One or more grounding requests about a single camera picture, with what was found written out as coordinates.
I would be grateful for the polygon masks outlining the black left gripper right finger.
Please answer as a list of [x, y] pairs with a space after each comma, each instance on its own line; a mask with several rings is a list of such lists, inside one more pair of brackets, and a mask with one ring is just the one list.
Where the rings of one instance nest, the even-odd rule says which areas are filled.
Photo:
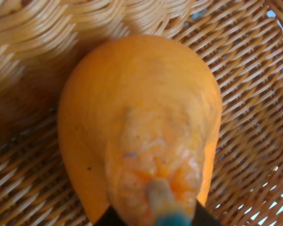
[[198, 200], [196, 201], [196, 210], [191, 222], [192, 226], [222, 226]]

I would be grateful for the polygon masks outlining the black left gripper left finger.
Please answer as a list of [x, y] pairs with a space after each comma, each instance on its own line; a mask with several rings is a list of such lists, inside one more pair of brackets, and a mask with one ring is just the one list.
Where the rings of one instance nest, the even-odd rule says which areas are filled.
[[125, 226], [112, 206], [109, 206], [104, 214], [96, 222], [96, 226]]

